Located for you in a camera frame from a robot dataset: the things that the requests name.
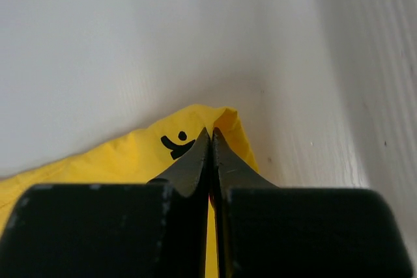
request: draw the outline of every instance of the black symbol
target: black symbol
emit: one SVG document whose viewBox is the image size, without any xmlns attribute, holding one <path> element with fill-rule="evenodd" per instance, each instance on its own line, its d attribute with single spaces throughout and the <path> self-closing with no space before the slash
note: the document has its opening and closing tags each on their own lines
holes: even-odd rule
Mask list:
<svg viewBox="0 0 417 278">
<path fill-rule="evenodd" d="M 178 138 L 181 141 L 185 141 L 185 140 L 187 140 L 187 134 L 184 133 L 184 132 L 180 132 L 178 134 Z M 172 157 L 173 160 L 176 160 L 176 159 L 180 158 L 181 156 L 183 156 L 185 153 L 187 153 L 187 151 L 189 151 L 189 149 L 191 149 L 191 147 L 195 143 L 195 139 L 191 140 L 189 143 L 186 143 L 185 145 L 177 145 L 176 143 L 173 143 L 171 140 L 169 140 L 169 138 L 167 136 L 163 136 L 163 137 L 161 137 L 161 142 L 168 149 L 172 150 L 171 151 L 171 157 Z"/>
</svg>

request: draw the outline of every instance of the white wall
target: white wall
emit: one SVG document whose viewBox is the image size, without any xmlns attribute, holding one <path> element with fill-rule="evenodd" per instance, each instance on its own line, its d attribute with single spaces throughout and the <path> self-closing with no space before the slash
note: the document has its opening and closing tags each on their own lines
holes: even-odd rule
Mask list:
<svg viewBox="0 0 417 278">
<path fill-rule="evenodd" d="M 415 0 L 0 0 L 0 174 L 199 102 L 281 186 L 380 191 L 417 258 Z"/>
</svg>

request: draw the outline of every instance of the black printed logo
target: black printed logo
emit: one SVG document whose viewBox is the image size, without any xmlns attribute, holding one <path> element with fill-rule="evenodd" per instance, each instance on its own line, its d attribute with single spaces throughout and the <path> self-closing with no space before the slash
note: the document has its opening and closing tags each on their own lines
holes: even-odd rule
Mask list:
<svg viewBox="0 0 417 278">
<path fill-rule="evenodd" d="M 185 140 L 187 140 L 187 135 L 184 132 L 180 132 L 178 134 L 178 138 L 181 141 L 185 141 Z M 169 138 L 167 136 L 163 136 L 163 137 L 161 137 L 161 142 L 168 149 L 172 150 L 171 151 L 171 157 L 172 157 L 173 160 L 176 160 L 176 159 L 180 158 L 181 156 L 183 156 L 185 153 L 187 153 L 187 151 L 189 151 L 189 149 L 191 149 L 191 147 L 195 143 L 195 139 L 191 140 L 189 143 L 186 143 L 185 145 L 177 145 L 176 143 L 173 143 L 171 140 L 169 140 Z"/>
</svg>

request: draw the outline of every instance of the white surface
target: white surface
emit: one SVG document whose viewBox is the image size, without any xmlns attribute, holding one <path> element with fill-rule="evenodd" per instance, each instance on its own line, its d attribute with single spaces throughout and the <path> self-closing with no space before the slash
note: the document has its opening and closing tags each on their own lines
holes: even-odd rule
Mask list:
<svg viewBox="0 0 417 278">
<path fill-rule="evenodd" d="M 417 260 L 415 0 L 0 0 L 0 12 L 1 175 L 188 104 L 231 105 L 265 177 L 380 191 Z"/>
</svg>

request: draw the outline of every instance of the yellow fabric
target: yellow fabric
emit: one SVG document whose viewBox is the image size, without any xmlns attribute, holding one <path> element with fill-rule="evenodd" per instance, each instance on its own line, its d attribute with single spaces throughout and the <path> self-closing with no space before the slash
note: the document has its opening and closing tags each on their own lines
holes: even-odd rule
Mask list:
<svg viewBox="0 0 417 278">
<path fill-rule="evenodd" d="M 167 136 L 175 144 L 183 145 L 196 139 L 204 127 L 209 134 L 213 128 L 219 127 L 232 150 L 257 171 L 253 152 L 236 110 L 191 105 L 155 122 L 147 129 L 134 130 L 84 154 L 70 156 L 1 181 L 1 232 L 14 203 L 31 185 L 45 182 L 148 182 L 174 163 L 171 151 L 162 144 L 161 137 Z M 187 140 L 179 139 L 180 132 L 186 133 Z M 208 212 L 206 277 L 217 277 L 216 233 L 211 206 Z"/>
</svg>

